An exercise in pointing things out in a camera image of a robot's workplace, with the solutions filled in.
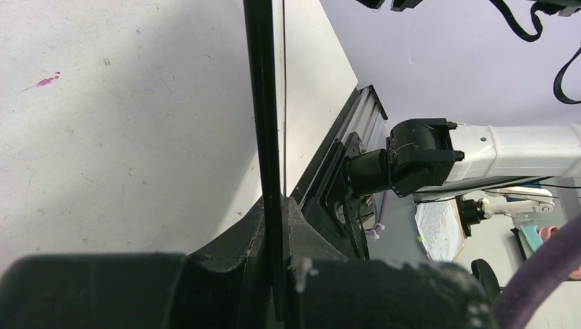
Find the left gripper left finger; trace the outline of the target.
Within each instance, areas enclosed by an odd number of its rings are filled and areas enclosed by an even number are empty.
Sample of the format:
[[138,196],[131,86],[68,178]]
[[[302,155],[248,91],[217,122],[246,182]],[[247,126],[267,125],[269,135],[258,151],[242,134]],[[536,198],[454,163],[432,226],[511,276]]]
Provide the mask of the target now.
[[192,254],[36,254],[1,277],[2,328],[265,328],[264,206]]

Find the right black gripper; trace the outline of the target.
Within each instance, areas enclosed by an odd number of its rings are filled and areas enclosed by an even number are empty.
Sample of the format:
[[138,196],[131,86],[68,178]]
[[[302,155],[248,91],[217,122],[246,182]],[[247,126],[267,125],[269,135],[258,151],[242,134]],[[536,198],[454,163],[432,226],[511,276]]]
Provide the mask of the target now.
[[379,10],[383,5],[387,5],[392,11],[402,12],[415,8],[422,0],[357,0],[357,2],[372,10]]

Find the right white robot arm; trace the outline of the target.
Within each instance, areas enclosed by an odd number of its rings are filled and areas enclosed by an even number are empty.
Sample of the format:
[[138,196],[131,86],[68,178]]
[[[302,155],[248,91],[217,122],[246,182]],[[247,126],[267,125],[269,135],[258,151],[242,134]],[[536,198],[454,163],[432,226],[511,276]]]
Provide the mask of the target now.
[[[471,70],[481,68],[491,74],[491,63],[476,62],[450,46],[454,70],[445,72],[444,61],[434,58],[434,52],[448,46],[447,38],[436,35],[406,45],[406,66],[422,74],[419,87],[395,91],[404,100],[402,110],[409,111],[433,89],[443,92],[444,102],[464,100],[466,110],[504,120],[506,112],[490,111],[488,97],[473,85]],[[435,76],[436,71],[442,75]],[[469,125],[443,118],[435,100],[430,100],[428,109],[428,118],[394,125],[385,148],[349,159],[346,177],[355,194],[459,193],[525,178],[580,174],[580,141],[574,125]]]

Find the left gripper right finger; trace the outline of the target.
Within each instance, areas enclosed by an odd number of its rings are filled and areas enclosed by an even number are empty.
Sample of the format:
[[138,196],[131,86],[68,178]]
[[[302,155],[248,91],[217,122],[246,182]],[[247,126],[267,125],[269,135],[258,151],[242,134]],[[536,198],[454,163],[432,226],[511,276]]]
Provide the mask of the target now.
[[350,260],[282,206],[286,328],[496,328],[482,285],[451,263]]

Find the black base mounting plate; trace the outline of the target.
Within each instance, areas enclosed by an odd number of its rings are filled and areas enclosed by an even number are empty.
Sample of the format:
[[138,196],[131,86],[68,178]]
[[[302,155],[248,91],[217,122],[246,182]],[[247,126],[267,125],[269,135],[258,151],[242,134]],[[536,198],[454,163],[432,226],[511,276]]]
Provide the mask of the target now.
[[344,142],[336,142],[315,180],[309,199],[299,205],[305,220],[348,258],[369,258],[362,224],[371,216],[371,211],[360,209],[364,197],[356,196],[351,187],[348,162],[355,156],[385,146],[384,123],[375,127],[367,144],[357,132],[350,133]]

